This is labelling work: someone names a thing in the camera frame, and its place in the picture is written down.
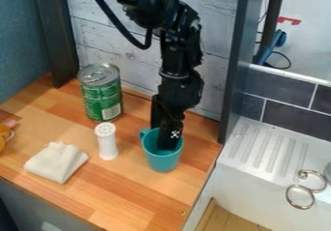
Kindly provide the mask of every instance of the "folded white towel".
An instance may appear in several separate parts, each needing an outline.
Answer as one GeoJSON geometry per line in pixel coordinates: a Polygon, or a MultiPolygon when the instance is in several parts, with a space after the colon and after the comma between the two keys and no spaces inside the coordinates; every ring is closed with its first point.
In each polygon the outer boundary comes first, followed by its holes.
{"type": "Polygon", "coordinates": [[[88,160],[76,146],[63,142],[50,142],[24,165],[28,172],[64,184],[88,160]]]}

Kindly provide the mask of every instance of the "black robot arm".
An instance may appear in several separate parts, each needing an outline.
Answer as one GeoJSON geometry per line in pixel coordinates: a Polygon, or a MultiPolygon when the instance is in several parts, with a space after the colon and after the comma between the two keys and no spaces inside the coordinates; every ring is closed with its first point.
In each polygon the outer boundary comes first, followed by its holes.
{"type": "Polygon", "coordinates": [[[153,97],[151,127],[160,128],[158,146],[172,150],[182,135],[184,112],[201,100],[203,80],[195,67],[201,64],[201,25],[195,10],[179,0],[117,0],[127,16],[147,29],[139,42],[116,17],[104,0],[95,0],[122,35],[135,46],[147,49],[152,32],[160,36],[162,84],[153,97]]]}

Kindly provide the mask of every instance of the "teal cup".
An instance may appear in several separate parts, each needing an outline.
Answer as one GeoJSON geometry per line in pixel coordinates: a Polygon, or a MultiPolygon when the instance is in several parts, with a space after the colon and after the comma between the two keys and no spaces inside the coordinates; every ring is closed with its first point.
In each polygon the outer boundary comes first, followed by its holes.
{"type": "Polygon", "coordinates": [[[150,167],[166,173],[176,168],[184,147],[184,140],[180,138],[175,150],[159,150],[158,134],[159,128],[142,130],[139,133],[140,142],[150,167]]]}

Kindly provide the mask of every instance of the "wooden countertop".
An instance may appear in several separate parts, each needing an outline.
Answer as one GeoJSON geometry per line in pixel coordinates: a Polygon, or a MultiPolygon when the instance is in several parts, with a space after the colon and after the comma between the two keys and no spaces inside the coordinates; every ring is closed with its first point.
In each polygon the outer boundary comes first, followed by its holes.
{"type": "Polygon", "coordinates": [[[149,126],[150,104],[133,92],[124,94],[125,114],[114,122],[120,156],[103,161],[78,82],[54,89],[46,75],[0,104],[0,123],[20,123],[0,155],[0,176],[105,230],[180,230],[221,150],[218,124],[188,113],[180,164],[161,174],[149,168],[137,137],[149,126]],[[50,141],[75,144],[90,157],[65,185],[22,168],[50,141]]]}

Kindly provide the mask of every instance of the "gray tile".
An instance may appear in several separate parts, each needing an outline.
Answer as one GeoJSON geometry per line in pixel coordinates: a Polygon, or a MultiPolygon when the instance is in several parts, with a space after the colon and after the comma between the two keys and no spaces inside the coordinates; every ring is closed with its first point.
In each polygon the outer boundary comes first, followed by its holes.
{"type": "Polygon", "coordinates": [[[331,88],[318,86],[312,109],[331,114],[331,88]]]}
{"type": "Polygon", "coordinates": [[[49,70],[36,0],[0,0],[0,103],[49,70]]]}
{"type": "Polygon", "coordinates": [[[244,95],[242,101],[241,115],[254,120],[260,120],[262,109],[264,105],[264,99],[244,95]]]}
{"type": "Polygon", "coordinates": [[[263,122],[331,141],[331,116],[268,101],[263,122]]]}
{"type": "Polygon", "coordinates": [[[308,107],[315,85],[267,72],[250,69],[246,93],[308,107]]]}

